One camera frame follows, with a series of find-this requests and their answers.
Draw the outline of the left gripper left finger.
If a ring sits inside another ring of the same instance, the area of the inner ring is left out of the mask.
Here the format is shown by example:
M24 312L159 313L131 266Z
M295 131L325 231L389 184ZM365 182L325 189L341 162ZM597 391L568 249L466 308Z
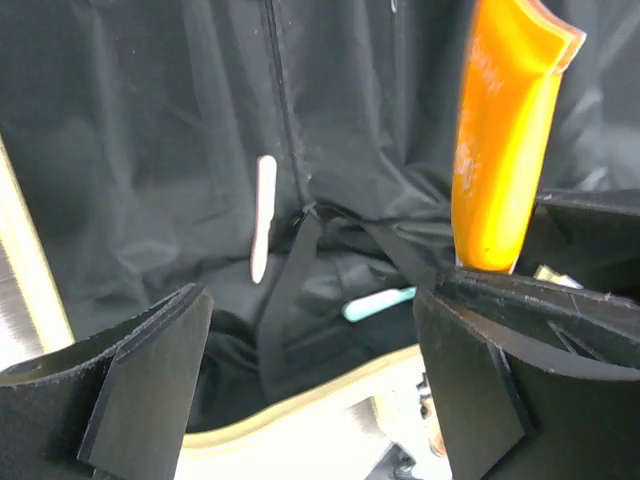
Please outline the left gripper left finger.
M174 477L213 299L188 285L1 374L4 479Z

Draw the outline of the orange tube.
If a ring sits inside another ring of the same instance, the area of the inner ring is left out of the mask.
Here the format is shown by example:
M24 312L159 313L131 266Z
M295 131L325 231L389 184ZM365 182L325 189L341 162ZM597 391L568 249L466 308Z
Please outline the orange tube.
M563 74L585 33L540 1L479 1L453 164L458 265L510 273L520 256Z

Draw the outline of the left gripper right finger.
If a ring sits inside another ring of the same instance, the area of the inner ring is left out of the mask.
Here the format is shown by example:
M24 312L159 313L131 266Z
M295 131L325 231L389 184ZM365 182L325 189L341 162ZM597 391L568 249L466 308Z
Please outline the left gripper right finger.
M639 307L453 270L414 314L457 479L635 479Z

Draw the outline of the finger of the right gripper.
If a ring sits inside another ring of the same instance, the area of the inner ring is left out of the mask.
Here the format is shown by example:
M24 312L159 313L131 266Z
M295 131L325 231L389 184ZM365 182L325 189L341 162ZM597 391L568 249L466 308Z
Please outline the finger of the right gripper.
M639 298L639 190L550 190L536 198L521 263L583 287Z

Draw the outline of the yellow hard-shell suitcase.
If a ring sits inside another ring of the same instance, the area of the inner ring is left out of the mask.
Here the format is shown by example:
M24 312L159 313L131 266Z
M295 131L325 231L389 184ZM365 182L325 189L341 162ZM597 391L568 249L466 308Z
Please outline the yellow hard-shell suitcase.
M457 479L418 291L465 270L598 292L526 268L524 244L510 273L456 262L477 2L3 2L1 238L20 292L2 300L35 343L10 367L202 286L213 310L171 479L363 479L385 455L380 433L410 455L397 478L423 465ZM586 38L534 206L550 190L639 190L638 3L540 2ZM254 284L263 155L276 199ZM411 301L342 316L411 286Z

